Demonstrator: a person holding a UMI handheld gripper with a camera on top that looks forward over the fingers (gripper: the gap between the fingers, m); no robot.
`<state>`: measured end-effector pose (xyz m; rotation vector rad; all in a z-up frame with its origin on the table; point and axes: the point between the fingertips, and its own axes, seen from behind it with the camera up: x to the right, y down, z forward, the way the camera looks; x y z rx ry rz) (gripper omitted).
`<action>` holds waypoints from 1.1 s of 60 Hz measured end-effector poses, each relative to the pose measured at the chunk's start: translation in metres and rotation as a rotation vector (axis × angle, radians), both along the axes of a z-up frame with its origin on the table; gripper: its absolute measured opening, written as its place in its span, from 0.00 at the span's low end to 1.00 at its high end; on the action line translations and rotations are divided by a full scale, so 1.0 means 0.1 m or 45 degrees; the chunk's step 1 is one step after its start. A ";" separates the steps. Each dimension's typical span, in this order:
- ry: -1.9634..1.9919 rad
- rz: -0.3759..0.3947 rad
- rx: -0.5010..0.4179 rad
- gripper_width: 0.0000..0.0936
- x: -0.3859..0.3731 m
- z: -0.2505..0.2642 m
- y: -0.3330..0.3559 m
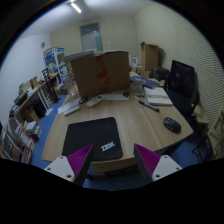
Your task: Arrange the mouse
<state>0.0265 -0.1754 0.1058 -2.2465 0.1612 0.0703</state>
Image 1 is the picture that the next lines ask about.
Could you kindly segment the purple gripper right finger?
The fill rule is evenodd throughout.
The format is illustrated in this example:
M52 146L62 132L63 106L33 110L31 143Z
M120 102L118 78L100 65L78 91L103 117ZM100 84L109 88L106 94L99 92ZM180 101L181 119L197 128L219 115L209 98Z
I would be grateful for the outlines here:
M133 154L145 185L182 169L170 156L160 156L139 144L134 145Z

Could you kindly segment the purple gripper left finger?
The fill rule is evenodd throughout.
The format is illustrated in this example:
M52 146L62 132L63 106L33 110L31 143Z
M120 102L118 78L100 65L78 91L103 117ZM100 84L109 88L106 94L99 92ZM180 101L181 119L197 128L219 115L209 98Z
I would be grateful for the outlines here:
M82 186L93 155L93 145L88 145L69 156L59 156L45 168L45 171Z

